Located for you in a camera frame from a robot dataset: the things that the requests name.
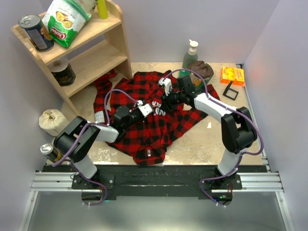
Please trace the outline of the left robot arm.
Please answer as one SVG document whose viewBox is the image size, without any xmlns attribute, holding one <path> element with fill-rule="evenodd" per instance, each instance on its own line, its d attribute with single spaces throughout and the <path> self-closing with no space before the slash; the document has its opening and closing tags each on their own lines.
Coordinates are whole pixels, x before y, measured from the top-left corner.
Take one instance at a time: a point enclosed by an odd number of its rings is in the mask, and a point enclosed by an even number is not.
<svg viewBox="0 0 308 231">
<path fill-rule="evenodd" d="M 108 143 L 121 141 L 132 125 L 144 121 L 153 112 L 153 108 L 148 103 L 137 106 L 133 110 L 120 106 L 116 109 L 110 125 L 89 122 L 77 116 L 54 140 L 54 147 L 63 154 L 63 157 L 55 160 L 53 166 L 56 167 L 69 160 L 72 166 L 83 175 L 83 184 L 89 189 L 96 188 L 102 180 L 99 170 L 88 156 L 93 143 L 96 140 Z"/>
</svg>

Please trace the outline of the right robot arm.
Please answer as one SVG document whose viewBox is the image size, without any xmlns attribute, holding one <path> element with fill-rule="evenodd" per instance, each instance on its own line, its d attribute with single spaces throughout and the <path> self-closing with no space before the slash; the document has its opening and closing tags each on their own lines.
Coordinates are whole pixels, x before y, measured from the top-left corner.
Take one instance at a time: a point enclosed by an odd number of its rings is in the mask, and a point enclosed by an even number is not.
<svg viewBox="0 0 308 231">
<path fill-rule="evenodd" d="M 162 105 L 172 112 L 178 104 L 185 103 L 206 113 L 221 124 L 222 142 L 225 147 L 221 162 L 216 167 L 216 176 L 201 179 L 200 182 L 214 181 L 220 189 L 231 184 L 244 153 L 257 139 L 256 126 L 251 121 L 247 108 L 231 107 L 212 97 L 206 90 L 197 90 L 189 76 L 177 78 L 179 91 L 172 90 L 172 82 L 163 77 L 158 85 L 164 88 Z"/>
</svg>

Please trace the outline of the red black plaid shirt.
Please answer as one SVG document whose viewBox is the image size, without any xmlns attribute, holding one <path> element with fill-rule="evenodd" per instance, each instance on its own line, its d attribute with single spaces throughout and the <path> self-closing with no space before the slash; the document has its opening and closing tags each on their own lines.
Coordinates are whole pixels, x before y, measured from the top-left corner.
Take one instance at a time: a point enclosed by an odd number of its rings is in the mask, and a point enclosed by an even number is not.
<svg viewBox="0 0 308 231">
<path fill-rule="evenodd" d="M 164 89 L 159 87 L 158 81 L 167 76 L 169 71 L 136 72 L 132 79 L 122 78 L 116 88 L 122 92 L 112 92 L 110 95 L 111 109 L 105 112 L 104 98 L 112 89 L 109 80 L 117 75 L 115 70 L 94 81 L 97 95 L 93 103 L 94 116 L 97 121 L 104 121 L 106 115 L 113 118 L 120 106 L 133 107 L 131 96 L 135 100 L 142 100 L 151 104 L 154 113 L 145 121 L 132 125 L 119 142 L 108 143 L 110 147 L 131 156 L 137 165 L 160 164 L 165 159 L 167 148 L 184 133 L 198 124 L 207 114 L 197 109 L 184 110 L 183 104 L 178 105 L 175 112 L 169 113 L 161 108 L 161 95 Z"/>
</svg>

